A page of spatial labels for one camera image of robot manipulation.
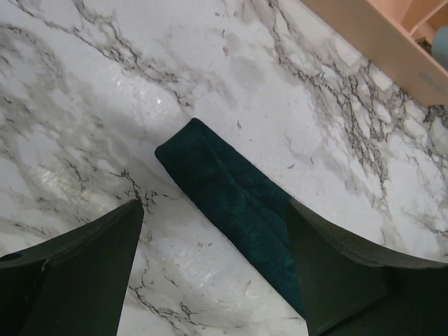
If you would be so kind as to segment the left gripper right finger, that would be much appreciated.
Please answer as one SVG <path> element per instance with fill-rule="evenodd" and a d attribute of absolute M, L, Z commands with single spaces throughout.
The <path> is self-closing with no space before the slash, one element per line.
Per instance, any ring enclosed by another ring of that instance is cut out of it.
<path fill-rule="evenodd" d="M 447 264 L 386 248 L 292 201 L 290 248 L 310 335 L 446 335 Z"/>

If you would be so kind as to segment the dark green tie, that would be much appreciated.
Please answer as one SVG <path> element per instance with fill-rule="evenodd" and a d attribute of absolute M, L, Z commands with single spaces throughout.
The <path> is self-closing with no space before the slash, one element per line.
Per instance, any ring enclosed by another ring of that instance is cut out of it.
<path fill-rule="evenodd" d="M 291 196 L 196 118 L 158 146 L 155 156 L 206 218 L 304 315 L 285 219 Z"/>

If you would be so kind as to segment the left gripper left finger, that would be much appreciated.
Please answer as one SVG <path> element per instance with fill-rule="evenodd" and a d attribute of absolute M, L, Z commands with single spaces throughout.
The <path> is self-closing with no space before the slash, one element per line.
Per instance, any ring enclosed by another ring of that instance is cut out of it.
<path fill-rule="evenodd" d="M 133 199 L 1 257 L 1 334 L 116 335 L 143 219 Z"/>

